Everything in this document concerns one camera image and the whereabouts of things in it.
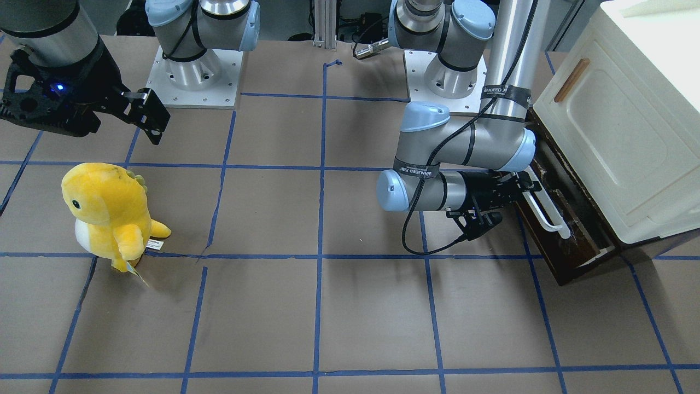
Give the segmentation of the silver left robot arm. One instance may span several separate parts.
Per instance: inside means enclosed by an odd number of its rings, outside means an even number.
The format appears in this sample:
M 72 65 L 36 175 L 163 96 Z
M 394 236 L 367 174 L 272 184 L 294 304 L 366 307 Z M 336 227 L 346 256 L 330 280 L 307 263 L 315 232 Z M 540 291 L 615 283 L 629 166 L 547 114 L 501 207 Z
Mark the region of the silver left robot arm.
M 536 139 L 525 126 L 548 1 L 394 1 L 388 43 L 404 50 L 410 95 L 385 211 L 487 212 L 524 200 Z

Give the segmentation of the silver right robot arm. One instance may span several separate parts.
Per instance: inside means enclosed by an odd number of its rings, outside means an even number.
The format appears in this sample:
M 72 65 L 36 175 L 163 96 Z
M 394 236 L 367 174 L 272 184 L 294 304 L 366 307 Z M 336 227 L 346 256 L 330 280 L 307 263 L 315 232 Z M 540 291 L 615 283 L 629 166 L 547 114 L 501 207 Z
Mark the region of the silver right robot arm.
M 180 91 L 223 79 L 216 50 L 256 48 L 261 10 L 255 1 L 133 1 L 115 31 L 155 37 L 156 60 Z M 153 86 L 131 90 L 78 1 L 3 1 L 2 32 L 15 50 L 2 88 L 2 120 L 25 128 L 85 137 L 109 114 L 160 143 L 170 113 Z

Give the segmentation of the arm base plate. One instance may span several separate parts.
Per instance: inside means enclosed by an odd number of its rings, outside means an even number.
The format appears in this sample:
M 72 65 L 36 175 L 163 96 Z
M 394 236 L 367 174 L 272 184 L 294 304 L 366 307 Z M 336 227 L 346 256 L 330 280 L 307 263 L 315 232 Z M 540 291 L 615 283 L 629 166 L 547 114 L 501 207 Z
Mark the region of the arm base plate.
M 436 53 L 405 50 L 404 63 L 411 102 L 432 102 L 448 107 L 454 115 L 480 111 L 487 64 L 483 56 L 475 69 L 457 72 L 443 65 Z
M 209 49 L 200 59 L 175 62 L 155 55 L 147 87 L 165 107 L 235 109 L 245 52 Z

